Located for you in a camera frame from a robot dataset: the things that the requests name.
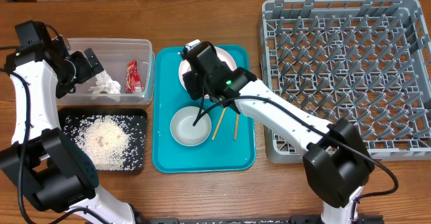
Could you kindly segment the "white napkin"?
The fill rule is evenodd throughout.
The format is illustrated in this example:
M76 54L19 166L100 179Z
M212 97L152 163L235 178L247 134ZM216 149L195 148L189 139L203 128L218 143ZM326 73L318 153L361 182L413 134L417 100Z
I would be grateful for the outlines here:
M106 71L102 71L96 75L96 84L95 86L91 86L89 91L91 91L93 94L114 94L114 96L109 96L109 98L116 102L121 100L121 97L117 96L117 94L121 93L120 83L113 80Z

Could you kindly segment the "red snack wrapper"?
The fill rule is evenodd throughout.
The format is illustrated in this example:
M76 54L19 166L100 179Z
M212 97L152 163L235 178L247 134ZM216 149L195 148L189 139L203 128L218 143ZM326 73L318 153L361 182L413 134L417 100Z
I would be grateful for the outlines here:
M142 91L137 61L134 60L127 65L126 92L128 94L140 94Z

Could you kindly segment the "white bowl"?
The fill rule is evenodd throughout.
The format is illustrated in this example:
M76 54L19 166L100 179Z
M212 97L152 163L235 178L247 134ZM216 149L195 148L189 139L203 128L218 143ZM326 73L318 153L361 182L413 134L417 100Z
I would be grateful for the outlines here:
M172 117L170 132L177 143L193 147L202 144L208 138L212 128L211 118L205 114L194 125L198 113L198 107L187 106Z

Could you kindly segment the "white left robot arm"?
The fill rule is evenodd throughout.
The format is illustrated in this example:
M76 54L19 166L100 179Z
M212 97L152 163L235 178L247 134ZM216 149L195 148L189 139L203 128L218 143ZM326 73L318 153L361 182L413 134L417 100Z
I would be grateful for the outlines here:
M93 50L69 53L50 25L27 21L3 72L13 81L16 105L11 146L1 152L1 170L18 190L18 204L52 210L89 223L143 223L141 213L99 182L90 158L62 131L57 100L103 71Z

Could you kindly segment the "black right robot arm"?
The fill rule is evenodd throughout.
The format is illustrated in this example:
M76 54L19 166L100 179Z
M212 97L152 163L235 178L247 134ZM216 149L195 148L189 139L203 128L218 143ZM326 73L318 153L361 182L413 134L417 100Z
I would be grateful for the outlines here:
M179 55L191 67L183 81L192 100L209 96L215 106L259 121L296 149L308 185L323 201L321 223L360 222L358 198L374 165L352 123L331 123L297 108L245 68L229 68L208 41L192 41Z

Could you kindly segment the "clear plastic waste bin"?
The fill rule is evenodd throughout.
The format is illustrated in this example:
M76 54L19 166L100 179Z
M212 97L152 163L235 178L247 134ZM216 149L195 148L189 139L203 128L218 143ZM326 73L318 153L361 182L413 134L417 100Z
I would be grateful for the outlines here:
M130 38L69 38L69 52L81 51L91 48L104 70L121 85L121 97L119 102L109 98L114 94L93 94L89 91L96 84L96 76L83 84L76 85L74 94L57 100L60 106L78 105L148 105L153 96L154 88L154 52L152 44L146 39ZM131 61L137 61L139 76L143 91L140 94L128 94L126 92L127 65Z

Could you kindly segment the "white pink-rimmed plate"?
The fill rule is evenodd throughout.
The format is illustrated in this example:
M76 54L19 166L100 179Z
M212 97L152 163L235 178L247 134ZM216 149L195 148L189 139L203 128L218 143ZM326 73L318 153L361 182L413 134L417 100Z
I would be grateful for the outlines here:
M215 47L215 49L216 49L218 58L221 61L224 61L232 71L237 68L236 62L235 62L234 58L231 56L231 54L229 54L226 50L224 50L220 47L217 47L217 46ZM184 89L185 89L185 82L183 79L183 75L185 73L188 73L189 71L191 71L191 66L190 66L189 62L186 60L182 60L180 65L179 65L178 77L179 77L180 83Z

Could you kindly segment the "wooden chopstick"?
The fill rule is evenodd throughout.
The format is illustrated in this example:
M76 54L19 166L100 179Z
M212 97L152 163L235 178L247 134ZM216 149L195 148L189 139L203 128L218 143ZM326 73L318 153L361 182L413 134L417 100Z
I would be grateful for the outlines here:
M220 117L219 117L218 123L217 123L217 125L216 125L216 127L215 127L215 130L214 130L214 132L213 132L213 135L212 135L212 137L211 137L211 139L212 139L212 140L215 140L215 138L216 138L216 136L217 136L217 133L218 133L218 131L219 131L219 129L220 129L220 125L221 125L221 123L222 123L222 120L223 120L223 118L224 118L225 113L226 113L226 108L223 108L222 113L220 114Z
M240 114L236 114L235 126L234 126L234 138L233 138L234 141L236 141L238 137L239 118L240 118Z

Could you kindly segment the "teal plastic tray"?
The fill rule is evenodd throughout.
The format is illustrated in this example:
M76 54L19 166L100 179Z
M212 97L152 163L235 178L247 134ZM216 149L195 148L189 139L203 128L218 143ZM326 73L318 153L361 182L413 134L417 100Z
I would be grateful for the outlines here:
M234 141L236 113L227 109L215 140L208 138L202 144L186 147L177 143L170 132L170 122L178 110L187 106L198 107L178 77L183 48L161 50L155 61L154 115L152 160L153 165L167 174L186 172L240 171L255 162L255 122L240 116L238 137Z

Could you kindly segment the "grey plastic dish rack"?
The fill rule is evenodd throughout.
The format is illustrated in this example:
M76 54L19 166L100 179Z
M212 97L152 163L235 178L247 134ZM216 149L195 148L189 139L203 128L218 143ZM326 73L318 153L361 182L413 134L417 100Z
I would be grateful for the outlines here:
M430 35L418 0L268 0L263 82L358 129L375 159L430 158Z

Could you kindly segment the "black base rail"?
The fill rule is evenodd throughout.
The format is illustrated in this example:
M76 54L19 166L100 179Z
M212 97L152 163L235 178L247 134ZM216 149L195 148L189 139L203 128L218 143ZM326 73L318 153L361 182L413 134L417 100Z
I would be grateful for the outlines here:
M147 224L323 224L319 215L295 215L286 218L248 219L148 219Z

